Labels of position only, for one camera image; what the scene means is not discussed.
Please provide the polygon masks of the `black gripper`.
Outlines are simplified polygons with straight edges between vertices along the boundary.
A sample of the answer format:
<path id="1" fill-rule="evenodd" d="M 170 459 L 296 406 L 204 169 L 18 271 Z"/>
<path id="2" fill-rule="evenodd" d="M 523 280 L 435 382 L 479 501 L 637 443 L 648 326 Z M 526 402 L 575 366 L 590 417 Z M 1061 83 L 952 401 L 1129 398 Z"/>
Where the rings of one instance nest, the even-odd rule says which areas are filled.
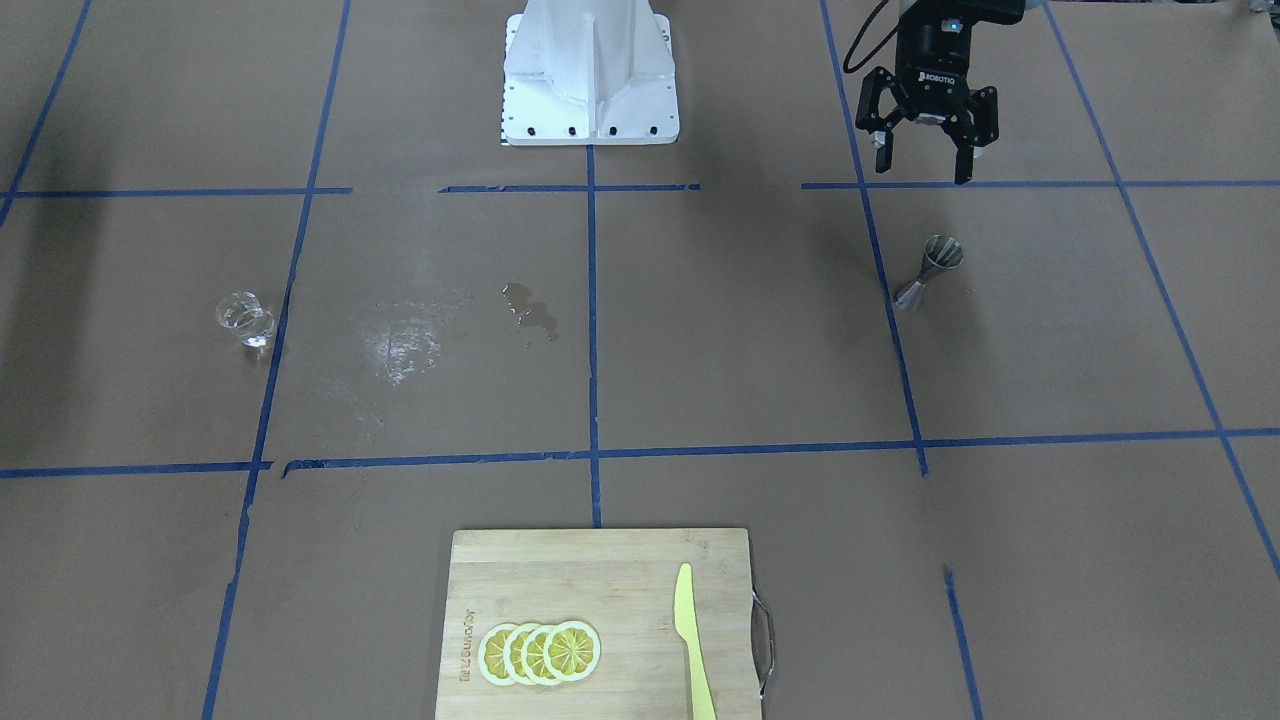
<path id="1" fill-rule="evenodd" d="M 941 126 L 955 152 L 954 183 L 972 181 L 977 150 L 993 143 L 998 131 L 998 90 L 973 91 L 966 83 L 973 28 L 982 15 L 901 15 L 895 76 L 877 67 L 861 82 L 855 127 L 876 149 L 876 173 L 893 160 L 893 129 L 902 120 Z M 893 106 L 884 111 L 888 94 Z"/>

